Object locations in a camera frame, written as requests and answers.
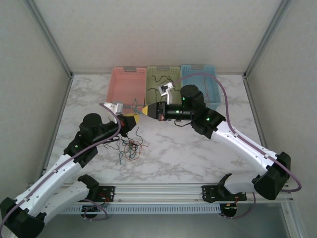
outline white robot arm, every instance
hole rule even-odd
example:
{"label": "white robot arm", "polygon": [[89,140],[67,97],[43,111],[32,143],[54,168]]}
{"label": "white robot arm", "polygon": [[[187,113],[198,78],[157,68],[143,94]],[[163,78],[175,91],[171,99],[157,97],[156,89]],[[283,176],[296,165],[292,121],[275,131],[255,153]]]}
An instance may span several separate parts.
{"label": "white robot arm", "polygon": [[5,224],[19,238],[35,238],[65,207],[84,199],[98,199],[99,183],[89,175],[80,176],[68,189],[56,192],[94,158],[98,144],[110,142],[119,133],[126,137],[138,121],[136,115],[112,115],[115,122],[106,124],[98,114],[86,115],[79,126],[80,131],[52,168],[15,199],[7,197],[2,201],[0,231]]}
{"label": "white robot arm", "polygon": [[[168,94],[169,87],[159,88]],[[293,175],[290,172],[291,158],[284,152],[278,155],[239,132],[231,125],[228,110],[225,118],[217,111],[206,108],[204,95],[195,85],[182,87],[180,94],[181,105],[157,102],[143,108],[143,113],[159,121],[190,120],[190,125],[197,133],[226,145],[254,169],[254,172],[249,174],[225,175],[217,189],[212,188],[211,193],[203,196],[204,200],[213,202],[215,197],[221,196],[225,199],[233,194],[255,191],[266,199],[274,200],[290,175]]]}

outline white wall panel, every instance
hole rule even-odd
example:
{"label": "white wall panel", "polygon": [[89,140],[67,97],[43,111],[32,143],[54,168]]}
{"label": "white wall panel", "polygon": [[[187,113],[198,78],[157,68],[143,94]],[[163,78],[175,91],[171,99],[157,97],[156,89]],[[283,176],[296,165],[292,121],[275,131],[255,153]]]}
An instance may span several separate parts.
{"label": "white wall panel", "polygon": [[292,171],[303,183],[293,197],[309,237],[316,237],[316,0],[292,1],[249,85],[270,149],[292,158]]}
{"label": "white wall panel", "polygon": [[35,0],[70,69],[213,64],[243,72],[280,0]]}
{"label": "white wall panel", "polygon": [[0,1],[0,201],[33,183],[67,75],[21,0]]}

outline pink basket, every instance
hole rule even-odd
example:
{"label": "pink basket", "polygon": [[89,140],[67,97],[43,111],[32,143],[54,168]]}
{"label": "pink basket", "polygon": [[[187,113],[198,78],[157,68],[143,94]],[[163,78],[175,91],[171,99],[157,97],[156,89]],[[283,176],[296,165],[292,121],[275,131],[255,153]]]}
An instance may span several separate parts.
{"label": "pink basket", "polygon": [[115,67],[112,70],[106,101],[123,103],[124,113],[141,110],[145,98],[146,68]]}

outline blue basket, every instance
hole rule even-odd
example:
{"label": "blue basket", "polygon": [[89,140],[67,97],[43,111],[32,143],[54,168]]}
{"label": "blue basket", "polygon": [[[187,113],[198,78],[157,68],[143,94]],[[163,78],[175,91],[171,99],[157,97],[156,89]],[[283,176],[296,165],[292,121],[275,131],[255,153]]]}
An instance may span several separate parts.
{"label": "blue basket", "polygon": [[[182,77],[186,77],[193,73],[208,73],[216,77],[214,66],[211,65],[182,65]],[[183,86],[194,84],[204,94],[206,106],[216,110],[221,103],[219,87],[216,81],[209,77],[193,76],[183,80]]]}

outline white marble table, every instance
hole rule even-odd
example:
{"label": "white marble table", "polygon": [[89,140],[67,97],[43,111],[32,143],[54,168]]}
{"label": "white marble table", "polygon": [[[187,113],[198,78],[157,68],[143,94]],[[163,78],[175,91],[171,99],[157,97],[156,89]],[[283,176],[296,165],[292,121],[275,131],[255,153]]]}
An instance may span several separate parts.
{"label": "white marble table", "polygon": [[[103,122],[109,113],[98,105],[106,100],[110,75],[76,75],[59,126],[50,168],[73,140],[79,124],[88,113],[98,113]],[[232,124],[251,139],[260,142],[251,108],[240,75],[219,75],[229,98]],[[224,99],[217,109],[225,115]],[[240,174],[251,167],[227,147],[208,140],[188,127],[176,127],[172,121],[162,122],[144,115],[129,133],[138,134],[149,143],[142,149],[138,160],[122,164],[118,151],[98,147],[98,155],[67,183],[73,183],[80,175],[89,174],[99,183],[217,183],[226,173]]]}

